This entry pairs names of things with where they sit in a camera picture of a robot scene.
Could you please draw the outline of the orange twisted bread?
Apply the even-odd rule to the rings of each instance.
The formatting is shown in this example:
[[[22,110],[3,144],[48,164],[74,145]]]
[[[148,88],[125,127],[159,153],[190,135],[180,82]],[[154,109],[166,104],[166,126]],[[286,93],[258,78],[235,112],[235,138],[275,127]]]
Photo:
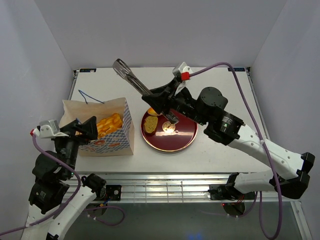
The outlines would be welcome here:
[[[96,125],[98,131],[98,139],[117,131],[118,129],[122,128],[122,125],[123,121],[118,113],[114,113],[107,118],[101,119]]]

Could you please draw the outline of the paper bag with blue checks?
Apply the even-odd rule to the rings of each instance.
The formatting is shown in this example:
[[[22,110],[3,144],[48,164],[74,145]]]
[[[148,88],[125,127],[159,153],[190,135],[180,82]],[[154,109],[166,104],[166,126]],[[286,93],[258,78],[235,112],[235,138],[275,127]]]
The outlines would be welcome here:
[[[135,128],[126,98],[120,97],[104,102],[81,102],[76,100],[63,100],[64,114],[59,126],[63,127],[73,120],[81,123],[92,116],[96,116],[97,123],[104,118],[118,113],[122,118],[122,128],[92,140],[87,145],[79,147],[78,154],[83,157],[125,156],[134,154]]]

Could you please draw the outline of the metal serving tongs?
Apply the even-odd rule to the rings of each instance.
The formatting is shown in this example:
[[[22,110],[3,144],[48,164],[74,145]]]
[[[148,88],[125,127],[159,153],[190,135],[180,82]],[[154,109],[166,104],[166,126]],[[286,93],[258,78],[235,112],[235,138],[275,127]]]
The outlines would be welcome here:
[[[148,89],[132,72],[130,67],[120,58],[114,61],[113,70],[131,86],[134,87],[145,101],[158,114],[162,114],[172,124],[177,124],[179,118],[170,110],[167,104],[170,92],[166,92],[166,86]]]

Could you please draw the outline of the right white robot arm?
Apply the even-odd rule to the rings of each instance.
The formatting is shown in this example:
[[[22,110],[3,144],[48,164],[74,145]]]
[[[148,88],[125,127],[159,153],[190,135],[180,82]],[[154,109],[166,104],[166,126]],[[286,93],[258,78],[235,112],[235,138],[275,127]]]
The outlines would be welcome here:
[[[174,110],[197,124],[205,125],[204,134],[211,140],[237,149],[268,165],[267,171],[232,173],[226,184],[210,191],[219,200],[234,200],[251,192],[279,192],[282,196],[297,200],[307,190],[315,156],[309,152],[294,153],[266,139],[260,139],[249,125],[224,110],[228,100],[215,87],[205,87],[197,99],[174,78],[170,83],[154,88],[141,98],[156,113],[171,121]]]

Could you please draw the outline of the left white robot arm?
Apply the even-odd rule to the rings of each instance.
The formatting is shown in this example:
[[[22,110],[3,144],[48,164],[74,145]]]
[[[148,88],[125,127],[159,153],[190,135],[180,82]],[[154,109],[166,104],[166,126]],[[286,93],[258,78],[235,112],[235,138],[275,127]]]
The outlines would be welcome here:
[[[76,119],[63,127],[54,119],[45,120],[30,134],[40,155],[32,169],[35,183],[21,238],[62,240],[87,205],[106,195],[104,179],[75,171],[79,147],[98,138],[97,118],[92,116],[83,123]]]

